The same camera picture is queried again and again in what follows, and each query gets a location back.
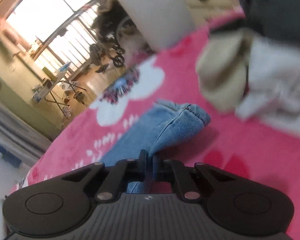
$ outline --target pink blanket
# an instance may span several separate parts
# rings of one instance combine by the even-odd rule
[[[233,114],[220,115],[202,97],[194,65],[207,41],[208,27],[203,27],[142,63],[131,91],[117,104],[97,100],[76,117],[30,170],[24,185],[100,160],[158,98],[193,103],[209,113],[211,124],[173,148],[170,157],[185,165],[203,161],[283,191],[295,205],[288,234],[300,240],[300,138],[255,119],[243,123]]]

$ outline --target denim fabric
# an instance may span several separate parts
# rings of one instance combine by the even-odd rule
[[[159,100],[143,114],[113,148],[102,158],[106,166],[122,159],[137,159],[140,150],[152,155],[166,147],[191,138],[210,123],[210,116],[199,106],[177,105]],[[130,183],[127,192],[143,193],[140,182]]]

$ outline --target black fabric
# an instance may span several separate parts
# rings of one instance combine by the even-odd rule
[[[240,0],[244,20],[234,20],[211,33],[247,27],[268,38],[300,45],[300,0]]]
[[[98,29],[102,37],[106,37],[109,33],[117,30],[121,20],[127,17],[126,11],[119,2],[114,2],[110,11],[99,15],[93,22],[91,28]]]

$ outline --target wooden floor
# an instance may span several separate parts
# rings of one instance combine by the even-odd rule
[[[102,63],[109,63],[110,60],[107,58]],[[102,92],[111,85],[115,80],[117,80],[122,74],[125,73],[125,67],[116,68],[112,64],[104,73],[95,73],[100,67],[91,65],[91,69],[88,71],[86,75],[82,75],[78,78],[78,86],[87,89],[87,91],[82,91],[86,96],[84,98],[85,105],[76,101],[73,96],[74,92],[69,94],[70,102],[68,103],[71,106],[72,114],[70,118],[64,118],[63,121],[63,129],[81,112],[83,112],[90,103],[92,103],[97,96],[102,94]]]

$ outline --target wheelchair wheel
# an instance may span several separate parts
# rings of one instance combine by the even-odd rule
[[[121,22],[118,24],[117,29],[114,34],[114,38],[116,40],[116,43],[121,47],[121,37],[122,33],[125,33],[128,29],[133,30],[137,29],[136,25],[130,18],[130,16],[127,16],[121,20]]]
[[[114,45],[112,46],[112,48],[114,49],[114,51],[115,51],[117,54],[122,55],[123,53],[125,53],[124,49],[121,48],[120,46],[118,46],[117,44],[114,44]]]
[[[124,57],[122,55],[118,55],[113,59],[113,65],[115,67],[122,67],[124,65]]]

